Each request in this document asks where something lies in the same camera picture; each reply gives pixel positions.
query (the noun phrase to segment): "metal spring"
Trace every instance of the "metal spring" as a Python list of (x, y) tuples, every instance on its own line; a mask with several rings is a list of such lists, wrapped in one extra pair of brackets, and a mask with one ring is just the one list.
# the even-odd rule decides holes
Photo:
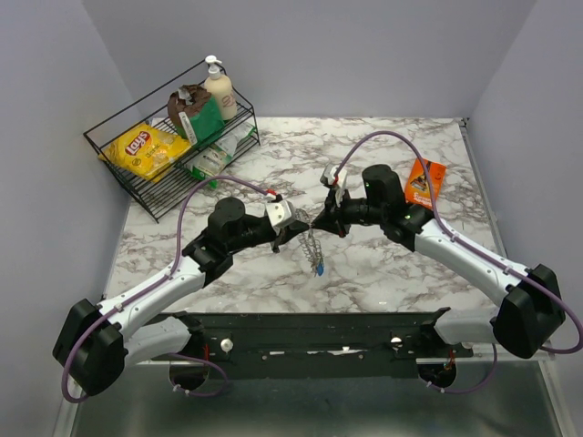
[[(297, 218), (304, 223), (311, 223), (310, 216), (303, 209), (296, 209)], [(310, 228), (308, 232), (304, 232), (298, 236), (298, 240), (302, 245), (302, 251), (304, 256), (310, 261), (310, 265), (314, 272), (316, 271), (318, 265), (324, 263), (322, 255), (322, 246), (320, 241), (313, 236), (313, 229)]]

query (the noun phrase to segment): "lays logo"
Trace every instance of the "lays logo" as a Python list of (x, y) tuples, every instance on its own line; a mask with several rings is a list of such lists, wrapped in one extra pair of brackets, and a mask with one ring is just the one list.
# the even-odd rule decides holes
[(131, 143), (126, 147), (126, 153), (134, 157), (141, 148), (148, 143), (150, 135), (148, 132), (141, 130), (137, 137), (135, 137)]

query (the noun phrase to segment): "white wall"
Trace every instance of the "white wall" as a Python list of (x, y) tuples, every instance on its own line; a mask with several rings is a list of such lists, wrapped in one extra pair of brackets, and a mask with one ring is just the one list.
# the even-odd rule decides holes
[(83, 0), (138, 97), (213, 53), (269, 116), (467, 117), (534, 0)]
[(81, 133), (129, 101), (78, 0), (0, 15), (0, 434), (52, 435), (70, 306), (98, 299), (126, 196)]
[[(558, 274), (583, 318), (583, 2), (538, 0), (471, 117), (470, 139), (509, 255)], [(553, 337), (568, 347), (568, 321)], [(559, 357), (583, 435), (583, 353)]]

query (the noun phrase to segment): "metal base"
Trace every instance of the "metal base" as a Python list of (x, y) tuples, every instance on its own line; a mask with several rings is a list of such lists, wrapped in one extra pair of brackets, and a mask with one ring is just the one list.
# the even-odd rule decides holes
[[(486, 362), (460, 364), (455, 387), (479, 381)], [(72, 435), (379, 436), (561, 435), (535, 361), (501, 362), (482, 391), (444, 395), (421, 381), (390, 378), (235, 381), (226, 394), (173, 392), (167, 363), (128, 369), (83, 404)]]

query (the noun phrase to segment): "screw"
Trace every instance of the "screw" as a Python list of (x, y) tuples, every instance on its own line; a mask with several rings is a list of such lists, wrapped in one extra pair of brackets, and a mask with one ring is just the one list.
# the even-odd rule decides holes
[(223, 339), (220, 342), (220, 348), (224, 351), (224, 352), (230, 352), (233, 349), (233, 342), (231, 339)]
[(403, 341), (399, 337), (392, 337), (391, 344), (393, 345), (393, 349), (403, 347)]

